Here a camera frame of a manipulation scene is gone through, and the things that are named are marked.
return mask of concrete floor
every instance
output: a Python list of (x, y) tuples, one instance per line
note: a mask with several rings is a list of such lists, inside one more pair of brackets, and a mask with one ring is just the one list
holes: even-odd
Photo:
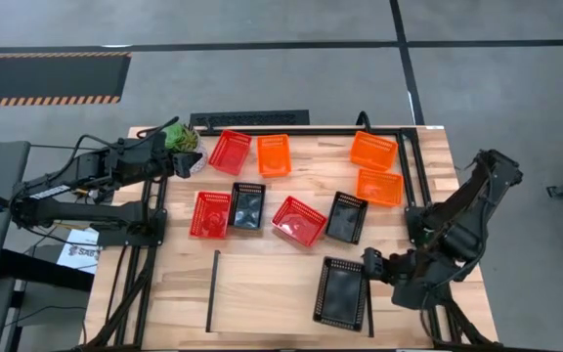
[[(400, 6), (408, 40), (563, 39), (563, 1)], [(394, 39), (385, 0), (0, 0), (7, 47)], [(446, 126), (455, 163), (496, 148), (525, 173), (490, 223), (481, 265), (500, 341), (563, 350), (563, 200), (544, 190), (563, 180), (563, 47), (410, 52), (425, 122)], [(135, 53), (121, 103), (0, 108), (0, 141), (70, 147), (176, 114), (292, 109), (309, 109), (313, 124), (353, 123), (359, 110), (373, 124), (412, 124), (398, 49)], [(33, 148), (26, 178), (67, 153)], [(10, 248), (35, 242), (15, 235)], [(78, 322), (38, 329), (22, 347), (48, 350), (36, 341), (57, 336), (49, 348), (66, 348), (78, 335)]]

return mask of black basket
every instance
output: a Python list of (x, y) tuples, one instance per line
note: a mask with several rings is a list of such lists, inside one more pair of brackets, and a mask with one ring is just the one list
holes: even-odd
[(336, 192), (329, 211), (325, 234), (343, 242), (358, 244), (367, 209), (366, 200)]
[(362, 264), (325, 257), (314, 321), (346, 330), (362, 330), (367, 289)]
[(262, 223), (262, 208), (266, 186), (235, 182), (228, 224), (246, 230), (258, 230)]

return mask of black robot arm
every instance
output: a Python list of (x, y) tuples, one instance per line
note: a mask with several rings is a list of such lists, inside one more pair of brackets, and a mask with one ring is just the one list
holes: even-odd
[(392, 302), (410, 309), (443, 305), (471, 343), (491, 343), (466, 319), (451, 298), (448, 283), (461, 282), (486, 249), (487, 224), (507, 190), (522, 180), (518, 163), (494, 151), (480, 151), (472, 175), (444, 202), (407, 208), (406, 220), (416, 249), (387, 258), (366, 248), (365, 272), (395, 289)]
[[(176, 121), (174, 118), (164, 126)], [(161, 241), (153, 236), (163, 234), (165, 212), (150, 209), (149, 192), (143, 192), (139, 201), (120, 206), (60, 202), (53, 197), (74, 190), (108, 192), (139, 182), (151, 188), (152, 180), (174, 174), (190, 177), (190, 168), (202, 155), (169, 152), (162, 127), (143, 139), (121, 138), (113, 144), (102, 141), (106, 147), (72, 156), (61, 170), (16, 185), (10, 200), (13, 221), (27, 229), (49, 227), (56, 220), (90, 221), (100, 232), (98, 245), (102, 246)]]

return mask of wooden tabletop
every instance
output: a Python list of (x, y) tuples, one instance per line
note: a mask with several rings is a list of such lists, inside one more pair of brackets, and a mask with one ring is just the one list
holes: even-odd
[[(132, 128), (130, 136), (142, 128)], [(447, 135), (442, 128), (417, 128), (432, 199), (444, 200), (458, 188)], [(217, 140), (217, 137), (202, 138), (209, 153)], [(370, 282), (374, 338), (368, 337), (366, 324), (363, 331), (353, 332), (312, 321), (318, 287), (314, 278), (319, 277), (324, 256), (361, 262), (364, 248), (368, 246), (379, 249), (384, 256), (392, 252), (402, 253), (411, 247), (404, 221), (404, 205), (391, 208), (371, 204), (359, 245), (321, 235), (312, 248), (306, 248), (273, 231), (271, 219), (287, 196), (294, 196), (328, 216), (336, 191), (355, 194), (358, 166), (349, 162), (352, 141), (351, 136), (291, 136), (292, 172), (286, 177), (261, 178), (255, 143), (251, 143), (251, 152), (239, 177), (207, 165), (190, 179), (170, 178), (165, 201), (169, 220), (164, 243), (155, 261), (144, 349), (431, 346), (420, 324), (418, 311), (393, 305), (390, 302), (393, 288), (381, 282)], [(420, 188), (410, 145), (407, 152), (418, 201)], [(400, 170), (397, 160), (393, 172)], [(219, 241), (189, 237), (197, 192), (230, 193), (236, 181), (266, 185), (263, 229), (250, 233), (229, 228), (227, 237)], [(141, 191), (142, 184), (123, 188), (114, 195), (114, 204), (139, 200)], [(221, 254), (211, 332), (206, 332), (216, 249)], [(104, 324), (120, 251), (120, 247), (113, 247), (101, 253), (86, 313), (89, 336), (94, 336)], [(113, 307), (122, 294), (128, 257), (126, 253)], [(479, 268), (464, 283), (452, 284), (452, 289), (455, 301), (471, 322), (487, 338), (497, 340)], [(137, 307), (135, 302), (126, 342), (132, 340)], [(439, 320), (443, 336), (448, 336), (441, 310)]]

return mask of red basket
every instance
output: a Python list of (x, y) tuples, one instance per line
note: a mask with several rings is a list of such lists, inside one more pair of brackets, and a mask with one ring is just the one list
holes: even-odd
[(212, 152), (209, 164), (219, 171), (238, 176), (250, 146), (250, 136), (225, 130)]
[(294, 197), (288, 197), (273, 218), (273, 226), (305, 246), (311, 246), (327, 218)]
[(229, 194), (199, 192), (191, 223), (191, 236), (206, 239), (224, 239), (230, 213)]

